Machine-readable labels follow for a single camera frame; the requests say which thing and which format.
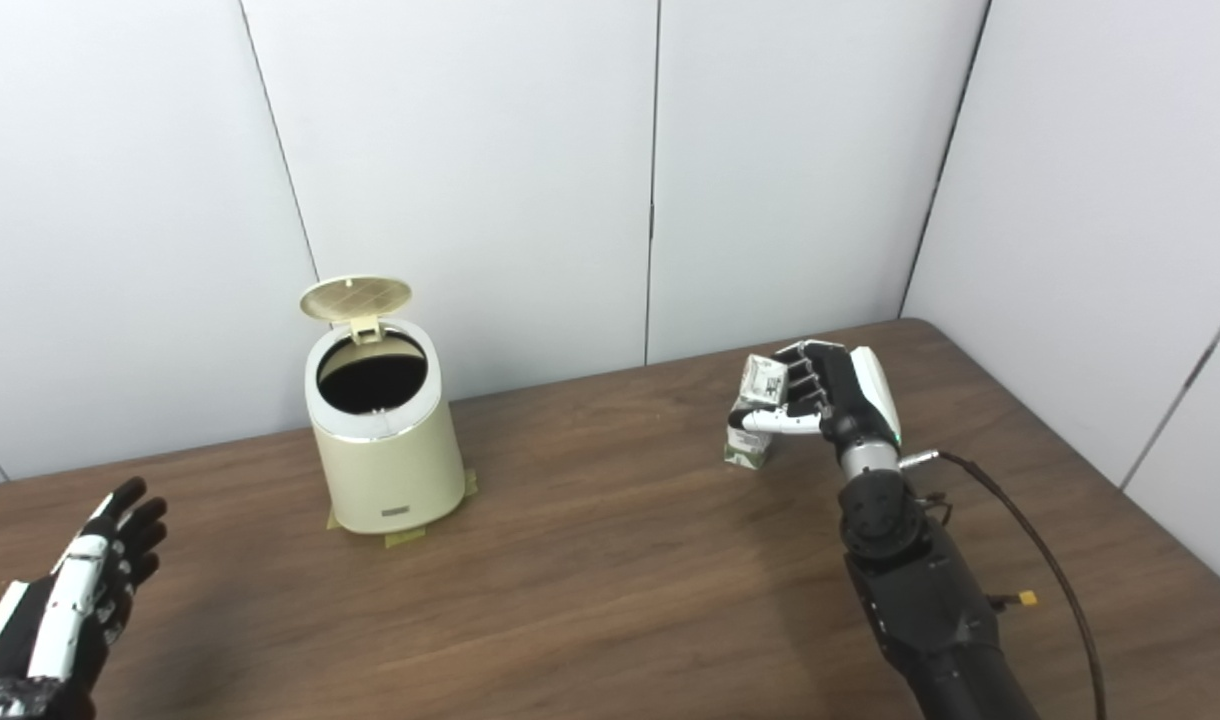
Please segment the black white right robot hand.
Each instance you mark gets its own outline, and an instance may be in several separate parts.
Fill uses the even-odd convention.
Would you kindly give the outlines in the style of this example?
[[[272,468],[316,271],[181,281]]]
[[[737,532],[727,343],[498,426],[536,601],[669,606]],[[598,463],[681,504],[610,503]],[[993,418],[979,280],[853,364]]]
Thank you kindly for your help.
[[[770,359],[787,370],[784,401],[730,412],[732,430],[821,436],[847,452],[863,441],[902,448],[902,423],[875,351],[826,340],[798,340]]]

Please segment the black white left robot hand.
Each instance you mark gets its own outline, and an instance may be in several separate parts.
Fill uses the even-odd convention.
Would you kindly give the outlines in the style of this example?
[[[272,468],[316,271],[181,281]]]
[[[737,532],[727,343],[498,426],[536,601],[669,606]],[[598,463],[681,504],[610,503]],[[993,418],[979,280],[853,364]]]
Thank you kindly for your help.
[[[167,502],[142,477],[95,506],[49,574],[0,600],[0,719],[93,719],[93,693],[135,593],[159,571]]]

